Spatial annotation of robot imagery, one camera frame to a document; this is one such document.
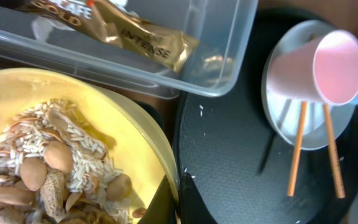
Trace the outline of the clear plastic bin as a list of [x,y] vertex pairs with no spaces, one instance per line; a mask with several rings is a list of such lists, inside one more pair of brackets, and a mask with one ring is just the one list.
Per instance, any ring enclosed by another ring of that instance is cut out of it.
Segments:
[[246,52],[257,1],[124,1],[127,11],[199,40],[180,72],[94,40],[77,31],[51,28],[45,40],[35,27],[52,24],[0,1],[0,57],[83,80],[172,99],[180,91],[217,97],[229,92]]

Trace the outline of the wooden chopstick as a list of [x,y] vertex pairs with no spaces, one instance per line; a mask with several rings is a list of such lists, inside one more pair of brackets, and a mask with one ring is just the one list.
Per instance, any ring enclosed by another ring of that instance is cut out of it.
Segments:
[[331,163],[331,170],[333,173],[333,181],[334,181],[336,196],[337,198],[345,198],[346,195],[344,190],[344,184],[342,181],[339,158],[337,154],[336,140],[334,137],[334,130],[333,130],[333,122],[332,122],[328,104],[323,105],[323,111],[324,111],[324,118],[326,124],[326,133],[328,136],[329,158]]
[[303,142],[303,132],[305,127],[307,107],[308,107],[308,103],[306,101],[302,101],[296,138],[295,138],[295,145],[293,150],[293,157],[291,161],[290,177],[289,177],[288,188],[287,188],[287,195],[289,197],[294,196],[295,193],[296,178],[297,178],[298,166],[300,161],[301,145]]

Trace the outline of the gold coffee sachet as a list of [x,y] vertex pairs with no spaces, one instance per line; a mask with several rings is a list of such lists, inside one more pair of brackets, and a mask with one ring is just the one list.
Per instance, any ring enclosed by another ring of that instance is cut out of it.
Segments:
[[199,40],[133,16],[107,0],[24,1],[18,11],[55,19],[105,44],[114,45],[179,72]]

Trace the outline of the round black tray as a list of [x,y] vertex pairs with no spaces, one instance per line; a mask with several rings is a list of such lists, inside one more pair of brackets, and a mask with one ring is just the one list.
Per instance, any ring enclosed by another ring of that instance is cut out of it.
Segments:
[[316,14],[259,11],[234,88],[219,98],[181,96],[173,150],[183,223],[339,223],[358,193],[358,108],[337,139],[346,196],[338,199],[327,149],[303,152],[296,192],[287,195],[292,147],[268,124],[264,63],[279,38]]

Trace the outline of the yellow bowl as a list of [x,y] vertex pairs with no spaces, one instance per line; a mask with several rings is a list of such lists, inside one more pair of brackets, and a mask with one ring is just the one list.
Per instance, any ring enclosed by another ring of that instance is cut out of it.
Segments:
[[47,70],[0,70],[0,223],[177,223],[176,171],[133,101]]

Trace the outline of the grey plate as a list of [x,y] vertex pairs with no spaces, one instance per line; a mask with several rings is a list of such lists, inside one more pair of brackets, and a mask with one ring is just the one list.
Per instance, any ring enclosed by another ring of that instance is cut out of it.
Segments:
[[[261,90],[264,112],[275,132],[291,145],[295,144],[302,101],[274,94],[267,89],[269,66],[277,57],[292,52],[302,45],[334,30],[337,29],[319,20],[300,22],[283,35],[266,61],[262,75]],[[307,103],[308,107],[301,148],[313,151],[328,145],[323,111],[323,105],[326,103],[309,101]],[[355,108],[348,102],[340,106],[329,105],[329,110],[333,122],[334,137],[338,138],[349,124]]]

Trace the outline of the pink cup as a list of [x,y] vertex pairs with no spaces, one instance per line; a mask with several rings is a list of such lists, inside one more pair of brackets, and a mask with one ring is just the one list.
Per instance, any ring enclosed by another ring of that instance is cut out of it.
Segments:
[[267,89],[300,101],[345,105],[358,94],[358,39],[334,30],[272,61]]

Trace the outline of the food scraps pile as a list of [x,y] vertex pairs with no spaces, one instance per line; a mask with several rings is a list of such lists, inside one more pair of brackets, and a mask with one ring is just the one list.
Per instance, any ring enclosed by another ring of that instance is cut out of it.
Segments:
[[74,102],[41,102],[0,133],[0,223],[132,223],[145,211]]

